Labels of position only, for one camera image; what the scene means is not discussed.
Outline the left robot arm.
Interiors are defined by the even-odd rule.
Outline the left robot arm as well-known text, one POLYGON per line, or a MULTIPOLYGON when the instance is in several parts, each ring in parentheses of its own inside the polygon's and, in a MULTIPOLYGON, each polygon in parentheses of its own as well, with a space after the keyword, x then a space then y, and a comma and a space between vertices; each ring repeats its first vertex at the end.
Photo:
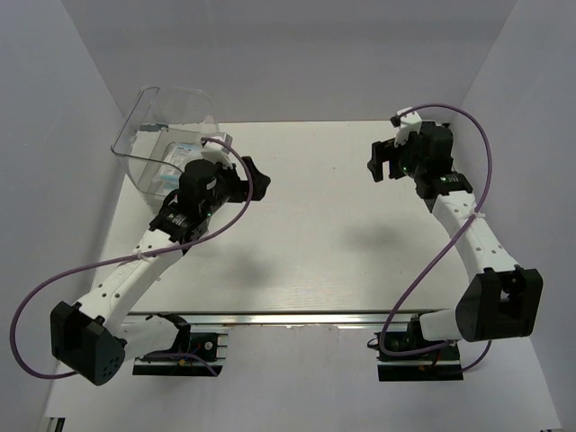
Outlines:
POLYGON ((117 265, 90 293, 50 314, 53 355, 96 386, 108 383, 133 358, 185 359, 195 355, 191 326, 172 312, 128 322, 129 312, 160 276, 188 250, 207 239, 212 215, 226 203, 260 201, 271 184, 251 157, 242 157, 247 177, 235 166, 196 159, 185 165, 178 186, 135 247, 136 259, 117 265))

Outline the clear acrylic makeup organizer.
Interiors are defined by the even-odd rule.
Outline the clear acrylic makeup organizer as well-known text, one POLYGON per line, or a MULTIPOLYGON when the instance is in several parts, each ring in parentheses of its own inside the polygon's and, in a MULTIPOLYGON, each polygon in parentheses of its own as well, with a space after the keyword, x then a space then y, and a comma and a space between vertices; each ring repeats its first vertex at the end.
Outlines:
POLYGON ((220 131, 206 93, 147 86, 128 109, 111 151, 145 204, 156 213, 178 187, 185 164, 202 156, 203 137, 232 142, 230 135, 220 131))

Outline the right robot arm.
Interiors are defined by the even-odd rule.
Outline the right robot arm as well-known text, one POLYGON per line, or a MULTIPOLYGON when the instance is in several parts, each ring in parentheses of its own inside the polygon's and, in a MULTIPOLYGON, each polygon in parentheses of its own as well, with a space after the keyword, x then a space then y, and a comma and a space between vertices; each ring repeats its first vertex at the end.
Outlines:
POLYGON ((540 273, 522 267, 477 210, 471 184, 454 168, 453 144, 448 128, 427 122, 373 143, 367 163, 376 182, 405 176, 414 181, 418 197, 444 227, 469 279, 452 309, 412 319, 403 348, 419 359, 436 352, 439 342, 530 336, 544 287, 540 273))

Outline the white blue wipes packet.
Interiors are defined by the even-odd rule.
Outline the white blue wipes packet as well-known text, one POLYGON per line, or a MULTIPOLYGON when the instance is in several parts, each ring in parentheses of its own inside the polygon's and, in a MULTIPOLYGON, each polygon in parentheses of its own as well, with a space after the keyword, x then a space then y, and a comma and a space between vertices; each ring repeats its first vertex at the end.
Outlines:
POLYGON ((154 180, 160 182, 165 188, 176 188, 180 175, 185 171, 185 165, 201 157, 199 144, 172 142, 167 147, 163 163, 155 174, 154 180))

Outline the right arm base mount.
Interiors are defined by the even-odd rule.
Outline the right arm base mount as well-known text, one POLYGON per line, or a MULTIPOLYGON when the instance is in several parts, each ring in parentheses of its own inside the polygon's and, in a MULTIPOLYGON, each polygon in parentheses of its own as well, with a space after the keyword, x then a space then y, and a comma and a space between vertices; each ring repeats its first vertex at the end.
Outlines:
POLYGON ((366 346, 376 352, 378 380, 382 383, 456 382, 464 379, 456 345, 419 355, 390 356, 379 346, 376 332, 366 346))

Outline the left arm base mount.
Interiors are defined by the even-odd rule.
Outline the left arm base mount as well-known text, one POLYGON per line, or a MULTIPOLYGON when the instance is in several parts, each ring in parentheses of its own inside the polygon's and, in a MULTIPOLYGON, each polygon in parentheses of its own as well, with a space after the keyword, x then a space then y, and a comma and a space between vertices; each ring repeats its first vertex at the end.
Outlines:
POLYGON ((170 348, 154 350, 134 360, 135 376, 218 377, 227 356, 229 334, 220 328, 190 324, 174 313, 149 315, 177 330, 170 348))

